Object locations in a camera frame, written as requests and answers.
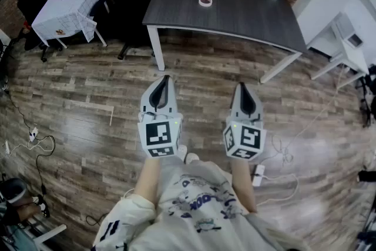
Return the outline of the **person's left forearm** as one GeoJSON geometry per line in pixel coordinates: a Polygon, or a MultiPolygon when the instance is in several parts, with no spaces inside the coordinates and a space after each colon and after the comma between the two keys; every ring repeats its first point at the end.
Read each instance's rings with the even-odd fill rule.
{"type": "Polygon", "coordinates": [[[157,204],[157,189],[160,176],[160,159],[147,158],[137,180],[134,194],[139,195],[152,204],[157,204]]]}

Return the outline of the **white side table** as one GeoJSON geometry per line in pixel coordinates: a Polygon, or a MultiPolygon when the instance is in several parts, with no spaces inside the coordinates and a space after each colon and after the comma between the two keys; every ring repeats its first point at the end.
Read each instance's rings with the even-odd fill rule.
{"type": "Polygon", "coordinates": [[[310,78],[312,80],[319,78],[341,64],[356,71],[356,74],[339,82],[337,84],[337,89],[349,85],[351,82],[369,74],[368,66],[361,49],[353,49],[345,42],[336,39],[327,40],[325,38],[318,38],[311,44],[311,47],[320,52],[330,51],[331,55],[330,61],[326,66],[311,74],[310,78]]]}

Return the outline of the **dark wooden table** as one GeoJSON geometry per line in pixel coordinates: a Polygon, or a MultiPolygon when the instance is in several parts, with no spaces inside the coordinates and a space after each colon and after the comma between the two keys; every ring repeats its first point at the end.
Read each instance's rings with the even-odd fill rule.
{"type": "Polygon", "coordinates": [[[307,52],[297,18],[288,0],[151,0],[143,24],[147,27],[157,67],[165,70],[158,30],[182,29],[233,36],[291,52],[260,79],[266,83],[307,52]]]}

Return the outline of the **white printed shirt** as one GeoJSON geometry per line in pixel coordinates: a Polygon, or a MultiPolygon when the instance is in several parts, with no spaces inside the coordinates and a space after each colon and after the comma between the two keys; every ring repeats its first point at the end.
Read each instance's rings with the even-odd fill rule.
{"type": "Polygon", "coordinates": [[[91,251],[312,251],[250,213],[213,162],[160,159],[157,204],[134,194],[104,218],[91,251]]]}

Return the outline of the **round dark stool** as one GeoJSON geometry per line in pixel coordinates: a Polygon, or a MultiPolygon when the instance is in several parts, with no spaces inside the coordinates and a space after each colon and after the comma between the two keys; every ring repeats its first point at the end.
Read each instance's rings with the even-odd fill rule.
{"type": "Polygon", "coordinates": [[[26,192],[27,187],[22,179],[12,178],[0,183],[0,193],[10,204],[22,199],[26,192]]]}

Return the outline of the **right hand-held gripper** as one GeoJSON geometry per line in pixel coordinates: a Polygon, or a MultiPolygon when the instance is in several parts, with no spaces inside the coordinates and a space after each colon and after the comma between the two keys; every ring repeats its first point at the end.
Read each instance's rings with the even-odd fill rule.
{"type": "Polygon", "coordinates": [[[253,160],[264,150],[267,131],[263,129],[263,104],[249,84],[237,84],[231,103],[231,116],[223,131],[226,155],[253,160]]]}

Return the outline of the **small table with checked cloth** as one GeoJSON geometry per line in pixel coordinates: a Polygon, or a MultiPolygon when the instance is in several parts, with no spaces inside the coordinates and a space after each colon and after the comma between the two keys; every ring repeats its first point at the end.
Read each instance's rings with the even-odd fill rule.
{"type": "Polygon", "coordinates": [[[82,32],[88,42],[95,35],[96,22],[90,12],[100,0],[47,0],[31,27],[48,45],[51,39],[62,39],[82,32]]]}

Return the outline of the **wide white power strip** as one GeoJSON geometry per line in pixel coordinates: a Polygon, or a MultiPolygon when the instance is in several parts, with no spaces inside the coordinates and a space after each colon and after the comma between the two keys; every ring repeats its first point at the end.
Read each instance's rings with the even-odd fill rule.
{"type": "Polygon", "coordinates": [[[264,165],[256,165],[256,167],[253,170],[252,174],[252,184],[254,187],[259,187],[261,185],[261,181],[263,180],[265,172],[265,166],[264,165]]]}

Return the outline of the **person's right forearm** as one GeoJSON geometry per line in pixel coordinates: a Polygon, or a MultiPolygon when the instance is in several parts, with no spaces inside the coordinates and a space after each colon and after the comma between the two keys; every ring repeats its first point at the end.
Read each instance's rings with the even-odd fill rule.
{"type": "Polygon", "coordinates": [[[248,161],[232,159],[230,162],[232,187],[239,202],[250,212],[257,213],[256,199],[248,161]]]}

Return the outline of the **black tripod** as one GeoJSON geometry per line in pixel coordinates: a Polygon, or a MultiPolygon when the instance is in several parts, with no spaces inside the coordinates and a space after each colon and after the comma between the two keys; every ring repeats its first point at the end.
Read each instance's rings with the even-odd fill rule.
{"type": "Polygon", "coordinates": [[[364,120],[364,128],[376,122],[376,70],[360,78],[356,85],[360,101],[360,111],[364,120]]]}

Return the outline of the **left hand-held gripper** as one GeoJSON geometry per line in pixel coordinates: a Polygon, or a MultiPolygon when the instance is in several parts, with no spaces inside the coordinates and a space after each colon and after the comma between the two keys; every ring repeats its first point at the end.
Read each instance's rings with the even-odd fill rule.
{"type": "Polygon", "coordinates": [[[174,82],[170,76],[154,81],[143,93],[137,124],[142,149],[149,158],[177,155],[182,132],[182,115],[167,116],[153,113],[163,109],[177,113],[174,82]]]}

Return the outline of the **white metal frame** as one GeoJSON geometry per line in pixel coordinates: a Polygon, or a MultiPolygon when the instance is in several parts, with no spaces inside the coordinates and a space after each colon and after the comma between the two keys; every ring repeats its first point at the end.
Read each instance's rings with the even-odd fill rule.
{"type": "Polygon", "coordinates": [[[60,226],[42,234],[41,236],[34,238],[33,242],[36,246],[40,246],[45,241],[53,238],[54,236],[60,234],[61,232],[63,232],[66,229],[67,229],[67,226],[65,224],[61,224],[60,226]]]}

